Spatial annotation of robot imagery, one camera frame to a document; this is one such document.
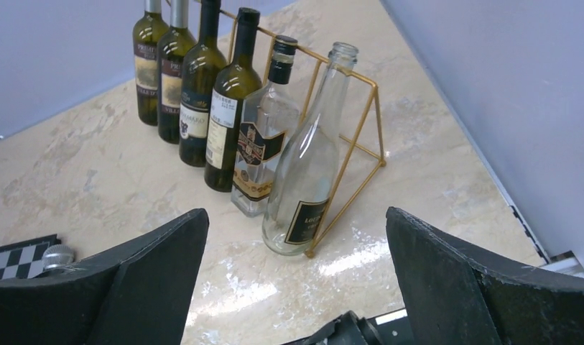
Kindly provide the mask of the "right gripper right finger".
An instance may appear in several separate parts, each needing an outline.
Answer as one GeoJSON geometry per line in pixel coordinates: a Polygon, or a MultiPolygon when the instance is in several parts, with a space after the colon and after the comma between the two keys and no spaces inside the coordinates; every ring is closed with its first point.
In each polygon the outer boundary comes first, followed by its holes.
{"type": "Polygon", "coordinates": [[[506,258],[397,207],[386,235],[418,344],[584,344],[584,278],[506,258]]]}

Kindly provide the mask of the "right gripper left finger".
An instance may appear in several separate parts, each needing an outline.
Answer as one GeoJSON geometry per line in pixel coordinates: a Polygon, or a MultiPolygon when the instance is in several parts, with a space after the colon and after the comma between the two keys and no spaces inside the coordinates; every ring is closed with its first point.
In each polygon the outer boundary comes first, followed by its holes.
{"type": "Polygon", "coordinates": [[[0,344],[179,344],[208,228],[196,208],[81,261],[0,280],[0,344]]]}

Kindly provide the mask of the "clear glass bottle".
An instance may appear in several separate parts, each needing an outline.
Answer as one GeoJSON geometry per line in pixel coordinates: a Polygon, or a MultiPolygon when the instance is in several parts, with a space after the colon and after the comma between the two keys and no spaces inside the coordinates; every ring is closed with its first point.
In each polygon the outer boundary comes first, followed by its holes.
{"type": "Polygon", "coordinates": [[[262,223],[264,243],[296,256],[315,238],[339,167],[340,119],[358,48],[335,42],[305,120],[291,136],[275,172],[262,223]]]}

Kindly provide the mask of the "dark wine bottle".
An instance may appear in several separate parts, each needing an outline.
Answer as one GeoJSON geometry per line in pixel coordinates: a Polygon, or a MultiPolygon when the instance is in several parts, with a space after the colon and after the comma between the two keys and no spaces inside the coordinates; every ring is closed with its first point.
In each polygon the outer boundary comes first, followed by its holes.
{"type": "Polygon", "coordinates": [[[201,2],[198,42],[182,62],[179,156],[187,165],[204,167],[213,87],[227,61],[218,49],[220,0],[201,2]]]}
{"type": "Polygon", "coordinates": [[[144,16],[133,27],[132,41],[138,115],[143,123],[150,126],[157,125],[157,43],[168,29],[162,18],[162,2],[146,0],[144,16]]]}
{"type": "Polygon", "coordinates": [[[178,144],[180,140],[182,62],[197,43],[188,29],[188,17],[189,1],[172,0],[170,28],[157,43],[157,128],[159,137],[170,144],[178,144]]]}
{"type": "Polygon", "coordinates": [[[233,59],[217,75],[212,92],[204,180],[213,190],[228,193],[233,185],[239,126],[245,98],[262,87],[253,68],[260,12],[241,7],[233,59]]]}

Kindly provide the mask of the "clear liquor bottle black cap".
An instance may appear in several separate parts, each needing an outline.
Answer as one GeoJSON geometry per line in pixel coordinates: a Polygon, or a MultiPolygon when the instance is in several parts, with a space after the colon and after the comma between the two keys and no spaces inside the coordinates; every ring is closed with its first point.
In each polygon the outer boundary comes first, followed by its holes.
{"type": "Polygon", "coordinates": [[[239,127],[231,202],[250,218],[265,212],[282,150],[300,120],[288,85],[297,40],[274,39],[267,82],[244,100],[239,127]]]}

